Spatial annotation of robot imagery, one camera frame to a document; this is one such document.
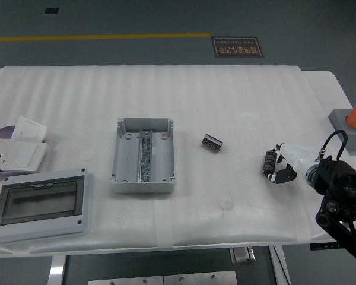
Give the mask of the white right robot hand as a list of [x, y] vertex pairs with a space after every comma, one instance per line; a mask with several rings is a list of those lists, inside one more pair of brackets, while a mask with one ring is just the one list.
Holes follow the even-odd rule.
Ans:
[[291, 182], [301, 175], [313, 186], [318, 165], [319, 161], [311, 151], [283, 143], [266, 152], [262, 173], [275, 184]]

